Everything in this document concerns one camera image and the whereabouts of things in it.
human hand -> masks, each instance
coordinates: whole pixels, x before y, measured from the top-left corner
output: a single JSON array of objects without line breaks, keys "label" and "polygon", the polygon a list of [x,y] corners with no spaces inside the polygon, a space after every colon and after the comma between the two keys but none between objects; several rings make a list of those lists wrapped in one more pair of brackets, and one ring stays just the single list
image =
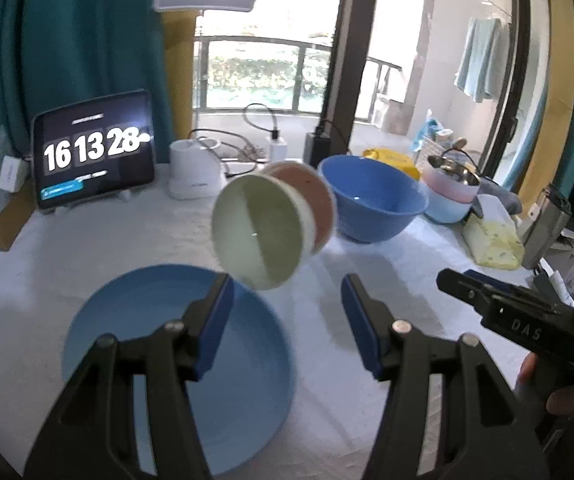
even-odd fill
[{"label": "human hand", "polygon": [[[525,357],[518,373],[518,384],[526,384],[531,381],[536,366],[538,365],[538,356],[530,353]],[[571,416],[574,414],[574,385],[565,386],[554,391],[547,399],[547,411],[551,415]]]}]

cardboard box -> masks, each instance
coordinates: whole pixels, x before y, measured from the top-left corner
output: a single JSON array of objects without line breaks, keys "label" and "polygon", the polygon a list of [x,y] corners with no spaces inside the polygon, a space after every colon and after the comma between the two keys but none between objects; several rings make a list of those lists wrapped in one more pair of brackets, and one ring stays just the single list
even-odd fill
[{"label": "cardboard box", "polygon": [[27,181],[18,193],[11,196],[9,204],[0,213],[0,250],[8,251],[22,226],[36,209],[33,184]]}]

tissue package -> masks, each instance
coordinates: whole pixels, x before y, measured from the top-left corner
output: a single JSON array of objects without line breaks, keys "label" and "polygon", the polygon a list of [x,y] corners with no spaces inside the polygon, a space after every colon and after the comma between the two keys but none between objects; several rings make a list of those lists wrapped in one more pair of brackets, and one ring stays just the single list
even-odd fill
[{"label": "tissue package", "polygon": [[516,234],[509,213],[493,195],[480,194],[483,217],[471,214],[464,236],[476,263],[494,269],[514,270],[520,267],[525,249]]}]

digital clock display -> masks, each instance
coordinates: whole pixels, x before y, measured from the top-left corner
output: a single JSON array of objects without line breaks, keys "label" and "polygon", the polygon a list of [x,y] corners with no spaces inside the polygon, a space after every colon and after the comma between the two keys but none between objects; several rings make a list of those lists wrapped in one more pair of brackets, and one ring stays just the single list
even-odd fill
[{"label": "digital clock display", "polygon": [[145,91],[102,97],[35,118],[33,174],[41,209],[148,184],[153,135]]}]

table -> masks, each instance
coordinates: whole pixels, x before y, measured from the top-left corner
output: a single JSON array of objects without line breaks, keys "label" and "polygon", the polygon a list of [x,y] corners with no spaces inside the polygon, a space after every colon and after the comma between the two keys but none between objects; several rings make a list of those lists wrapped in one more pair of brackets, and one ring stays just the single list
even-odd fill
[{"label": "table", "polygon": [[[130,201],[110,197],[62,214],[35,213],[0,253],[0,451],[18,470],[63,386],[60,352],[83,303],[109,280],[160,263],[218,269],[209,237],[214,199],[176,201],[166,167]],[[373,444],[387,384],[362,367],[340,304],[340,280],[357,272],[369,293],[430,335],[477,333],[513,384],[526,351],[480,326],[468,305],[438,291],[445,267],[479,269],[457,230],[415,219],[380,244],[335,235],[281,288],[262,295],[285,326],[296,363],[296,394],[283,428],[263,452],[223,476],[358,479]],[[479,269],[525,284],[530,272]],[[436,449],[440,394],[432,382],[421,469]]]}]

